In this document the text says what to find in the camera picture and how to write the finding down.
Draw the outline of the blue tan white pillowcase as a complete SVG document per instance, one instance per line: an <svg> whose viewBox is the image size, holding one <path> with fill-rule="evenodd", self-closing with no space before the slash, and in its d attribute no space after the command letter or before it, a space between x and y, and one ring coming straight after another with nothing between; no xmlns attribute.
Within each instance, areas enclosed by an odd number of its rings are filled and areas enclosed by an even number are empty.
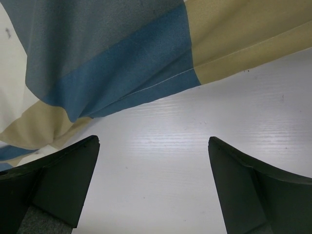
<svg viewBox="0 0 312 234"><path fill-rule="evenodd" d="M311 46L309 0L3 0L0 168L94 118Z"/></svg>

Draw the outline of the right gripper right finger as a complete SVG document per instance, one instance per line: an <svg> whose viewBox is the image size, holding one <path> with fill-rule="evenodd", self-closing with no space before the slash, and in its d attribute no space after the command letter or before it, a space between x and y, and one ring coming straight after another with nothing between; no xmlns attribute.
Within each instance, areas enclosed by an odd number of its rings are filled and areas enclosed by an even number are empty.
<svg viewBox="0 0 312 234"><path fill-rule="evenodd" d="M210 164L229 234L310 234L312 180L251 157L217 137Z"/></svg>

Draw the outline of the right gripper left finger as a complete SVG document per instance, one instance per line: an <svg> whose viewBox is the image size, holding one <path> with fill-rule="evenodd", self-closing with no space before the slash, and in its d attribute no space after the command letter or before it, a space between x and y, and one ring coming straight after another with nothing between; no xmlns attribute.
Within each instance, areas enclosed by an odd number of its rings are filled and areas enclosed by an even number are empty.
<svg viewBox="0 0 312 234"><path fill-rule="evenodd" d="M2 234L70 234L78 221L99 154L89 136L56 153L0 172Z"/></svg>

